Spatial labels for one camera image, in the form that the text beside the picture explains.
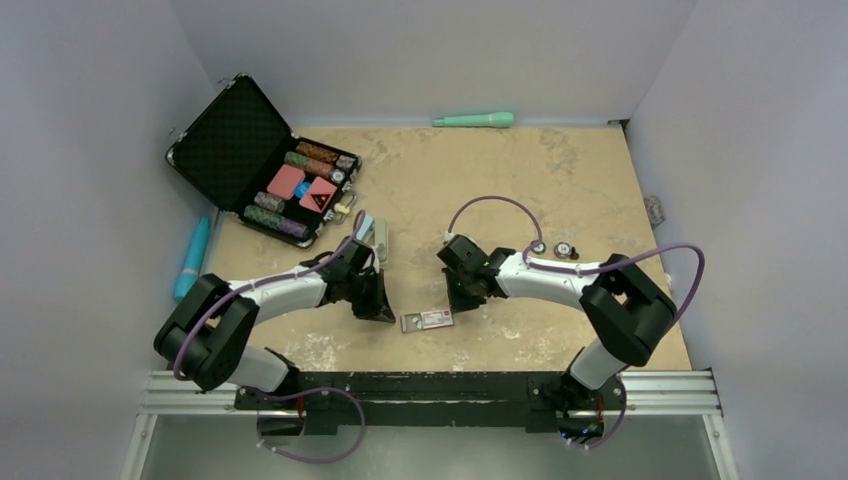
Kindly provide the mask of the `red white staple box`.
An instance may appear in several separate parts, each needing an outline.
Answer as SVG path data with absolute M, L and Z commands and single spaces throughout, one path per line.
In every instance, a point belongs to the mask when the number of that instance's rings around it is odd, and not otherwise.
M 401 317 L 401 331 L 404 334 L 452 327 L 454 325 L 455 321 L 452 312 L 447 309 L 409 313 Z

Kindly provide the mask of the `green stapler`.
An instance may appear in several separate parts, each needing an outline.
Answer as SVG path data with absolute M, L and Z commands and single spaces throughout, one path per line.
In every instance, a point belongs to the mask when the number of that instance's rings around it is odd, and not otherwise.
M 380 264 L 388 261 L 388 223 L 382 218 L 374 220 L 374 249 Z

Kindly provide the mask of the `light blue stapler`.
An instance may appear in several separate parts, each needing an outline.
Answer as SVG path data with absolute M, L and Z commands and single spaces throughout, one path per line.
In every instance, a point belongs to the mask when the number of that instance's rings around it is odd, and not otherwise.
M 361 242 L 367 242 L 373 235 L 374 232 L 374 218 L 370 215 L 366 215 L 363 219 L 359 228 L 355 234 L 355 238 Z

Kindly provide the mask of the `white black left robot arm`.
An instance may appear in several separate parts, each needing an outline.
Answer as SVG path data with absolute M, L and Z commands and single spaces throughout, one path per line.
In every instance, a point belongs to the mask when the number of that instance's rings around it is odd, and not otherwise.
M 264 321 L 344 301 L 355 318 L 392 324 L 385 276 L 374 249 L 346 237 L 282 274 L 246 281 L 201 276 L 165 321 L 154 350 L 203 391 L 232 383 L 259 390 L 272 408 L 297 399 L 298 368 L 283 354 L 248 344 Z

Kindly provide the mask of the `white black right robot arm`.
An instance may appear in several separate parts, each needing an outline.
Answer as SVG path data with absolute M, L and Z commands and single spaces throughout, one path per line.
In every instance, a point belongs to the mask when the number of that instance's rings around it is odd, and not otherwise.
M 478 308 L 492 297 L 530 298 L 582 312 L 595 332 L 567 368 L 564 399 L 584 407 L 608 380 L 630 366 L 644 366 L 676 321 L 678 309 L 635 262 L 613 254 L 603 263 L 532 261 L 509 248 L 485 252 L 456 235 L 437 253 L 450 307 Z

